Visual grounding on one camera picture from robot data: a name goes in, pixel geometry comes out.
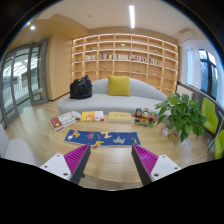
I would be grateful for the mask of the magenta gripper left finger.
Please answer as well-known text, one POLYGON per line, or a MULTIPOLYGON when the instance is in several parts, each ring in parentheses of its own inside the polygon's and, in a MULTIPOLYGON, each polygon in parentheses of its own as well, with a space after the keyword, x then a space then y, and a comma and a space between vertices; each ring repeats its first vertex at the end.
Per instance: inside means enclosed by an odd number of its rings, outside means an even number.
POLYGON ((55 154, 41 166, 41 169, 74 184, 79 184, 81 178, 84 176, 84 169, 90 154, 90 145, 86 144, 65 155, 55 154))

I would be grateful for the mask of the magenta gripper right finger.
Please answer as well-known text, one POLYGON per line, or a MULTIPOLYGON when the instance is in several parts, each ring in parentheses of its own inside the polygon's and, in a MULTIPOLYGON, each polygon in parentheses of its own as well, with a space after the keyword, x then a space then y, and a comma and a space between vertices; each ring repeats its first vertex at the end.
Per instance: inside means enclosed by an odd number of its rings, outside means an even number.
POLYGON ((143 185, 148 185, 180 170, 180 167, 168 156, 157 156, 136 144, 132 145, 131 154, 143 185))

